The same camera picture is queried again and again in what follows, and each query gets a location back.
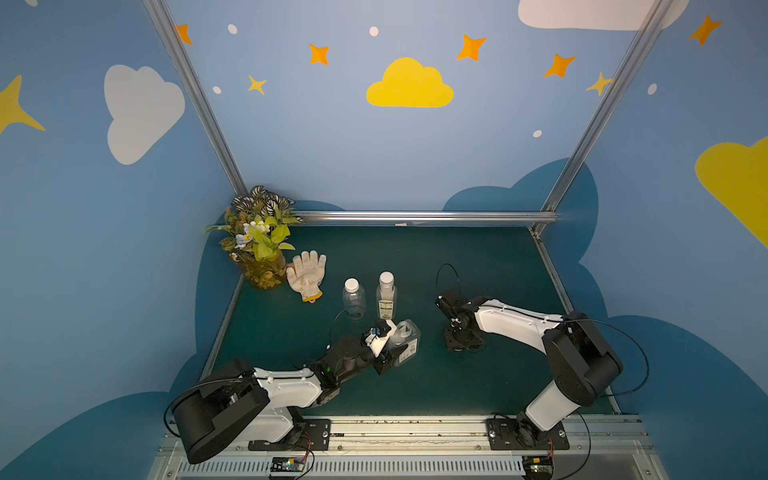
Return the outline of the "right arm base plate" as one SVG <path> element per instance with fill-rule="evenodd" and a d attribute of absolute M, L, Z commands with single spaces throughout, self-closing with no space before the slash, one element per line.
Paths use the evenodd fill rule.
<path fill-rule="evenodd" d="M 494 416 L 485 420 L 490 448 L 494 451 L 568 450 L 570 443 L 561 423 L 549 431 L 539 430 L 531 422 Z"/>

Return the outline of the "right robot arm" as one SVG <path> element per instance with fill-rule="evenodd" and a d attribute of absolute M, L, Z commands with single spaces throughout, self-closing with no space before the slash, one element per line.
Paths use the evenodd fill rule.
<path fill-rule="evenodd" d="M 624 371 L 593 320 L 580 312 L 545 314 L 453 292 L 438 296 L 436 306 L 448 319 L 444 339 L 452 350 L 478 348 L 487 334 L 496 334 L 546 356 L 552 380 L 516 416 L 516 434 L 529 448 L 565 417 L 592 405 Z"/>

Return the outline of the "round clear plastic bottle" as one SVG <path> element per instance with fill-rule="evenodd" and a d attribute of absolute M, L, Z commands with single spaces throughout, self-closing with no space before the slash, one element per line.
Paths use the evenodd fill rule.
<path fill-rule="evenodd" d="M 348 293 L 343 287 L 342 298 L 344 310 L 350 318 L 361 319 L 364 316 L 367 304 L 365 291 L 361 284 L 359 290 L 355 293 Z"/>

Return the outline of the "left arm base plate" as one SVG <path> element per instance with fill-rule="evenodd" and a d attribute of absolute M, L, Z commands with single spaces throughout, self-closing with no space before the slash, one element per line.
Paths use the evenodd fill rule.
<path fill-rule="evenodd" d="M 294 426 L 280 441 L 267 442 L 252 440 L 248 443 L 249 451 L 285 452 L 305 450 L 327 451 L 331 437 L 330 419 L 305 419 Z"/>

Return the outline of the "white bottle cap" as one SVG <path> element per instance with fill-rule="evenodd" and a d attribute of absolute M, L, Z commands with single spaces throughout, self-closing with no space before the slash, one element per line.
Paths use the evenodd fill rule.
<path fill-rule="evenodd" d="M 344 283 L 344 289 L 348 293 L 355 293 L 359 290 L 360 284 L 357 279 L 349 278 Z"/>
<path fill-rule="evenodd" d="M 394 275 L 389 271 L 384 271 L 379 276 L 379 284 L 391 288 L 394 286 Z"/>

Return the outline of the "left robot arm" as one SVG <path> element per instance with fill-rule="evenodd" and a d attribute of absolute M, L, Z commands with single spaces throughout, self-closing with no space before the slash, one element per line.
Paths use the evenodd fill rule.
<path fill-rule="evenodd" d="M 309 366 L 294 371 L 257 368 L 237 358 L 198 385 L 179 394 L 163 416 L 176 422 L 190 464 L 224 451 L 248 427 L 269 445 L 292 445 L 305 431 L 300 409 L 328 403 L 341 386 L 373 368 L 383 374 L 415 356 L 416 340 L 400 336 L 349 335 Z"/>

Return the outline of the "tall clear labelled bottle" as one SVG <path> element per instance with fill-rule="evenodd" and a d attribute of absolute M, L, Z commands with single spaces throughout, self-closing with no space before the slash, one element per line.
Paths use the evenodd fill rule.
<path fill-rule="evenodd" d="M 391 288 L 378 284 L 376 291 L 378 318 L 393 320 L 396 309 L 397 292 L 395 283 Z"/>

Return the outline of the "square clear plastic bottle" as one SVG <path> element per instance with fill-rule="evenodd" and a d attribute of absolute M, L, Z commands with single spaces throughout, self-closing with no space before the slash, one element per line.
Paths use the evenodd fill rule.
<path fill-rule="evenodd" d="M 420 337 L 420 329 L 411 319 L 396 325 L 395 333 L 385 347 L 394 367 L 401 366 L 417 354 Z"/>

